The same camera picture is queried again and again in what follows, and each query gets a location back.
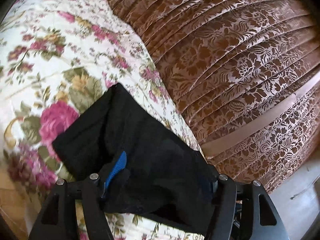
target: brown bedspread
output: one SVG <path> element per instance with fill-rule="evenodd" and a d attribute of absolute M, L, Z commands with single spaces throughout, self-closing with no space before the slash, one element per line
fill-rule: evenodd
<path fill-rule="evenodd" d="M 317 146 L 320 40 L 300 0 L 110 4 L 220 172 L 270 192 Z"/>

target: black cloth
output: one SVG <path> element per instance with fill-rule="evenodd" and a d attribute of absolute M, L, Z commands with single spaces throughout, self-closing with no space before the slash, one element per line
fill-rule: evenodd
<path fill-rule="evenodd" d="M 121 84 L 109 88 L 53 147 L 77 180 L 125 151 L 126 168 L 111 181 L 104 211 L 206 234 L 215 208 L 214 166 L 145 112 Z"/>

